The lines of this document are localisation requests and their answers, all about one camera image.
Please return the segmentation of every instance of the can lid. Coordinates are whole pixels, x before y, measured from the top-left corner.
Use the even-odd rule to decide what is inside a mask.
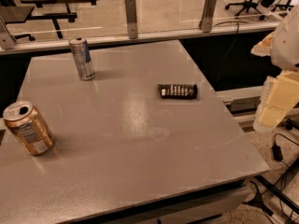
[[[82,43],[85,42],[85,41],[86,41],[85,38],[82,38],[82,37],[75,37],[75,38],[73,38],[73,39],[71,39],[71,40],[69,41],[69,44],[71,44],[71,45],[80,45],[80,44],[82,44]]]
[[[33,105],[28,101],[18,101],[11,104],[3,112],[3,118],[7,121],[16,121],[28,116]]]

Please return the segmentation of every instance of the metal post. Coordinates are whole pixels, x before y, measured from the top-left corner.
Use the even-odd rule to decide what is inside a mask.
[[[206,0],[202,19],[199,22],[199,28],[204,33],[209,33],[212,30],[213,16],[217,0]]]
[[[2,49],[13,49],[16,45],[16,39],[8,31],[4,20],[0,16],[0,47]]]
[[[124,0],[127,30],[130,39],[138,38],[136,0]]]

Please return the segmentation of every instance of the soda can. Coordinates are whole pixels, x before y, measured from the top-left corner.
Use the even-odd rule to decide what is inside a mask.
[[[71,39],[69,41],[69,46],[72,50],[80,79],[93,79],[93,64],[86,39],[82,37]]]
[[[28,101],[19,101],[3,112],[4,123],[31,155],[39,155],[52,147],[54,136],[38,109]]]

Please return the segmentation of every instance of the gold can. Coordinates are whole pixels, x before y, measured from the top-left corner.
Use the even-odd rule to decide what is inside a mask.
[[[28,101],[16,102],[4,110],[4,123],[31,155],[52,147],[54,136],[38,109]]]

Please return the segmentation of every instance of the table leg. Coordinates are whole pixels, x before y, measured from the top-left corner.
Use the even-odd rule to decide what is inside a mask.
[[[69,7],[69,5],[65,4],[65,7],[66,7],[67,14],[71,14],[72,11],[71,11],[71,8]],[[68,22],[75,22],[75,19],[70,18],[70,19],[68,19]]]
[[[92,6],[96,6],[96,0],[91,0]]]
[[[52,19],[52,21],[53,21],[54,27],[56,29],[57,36],[59,38],[64,38],[62,32],[60,31],[60,26],[57,22],[57,19]]]
[[[43,4],[36,2],[36,7],[41,8],[41,7],[43,7]]]

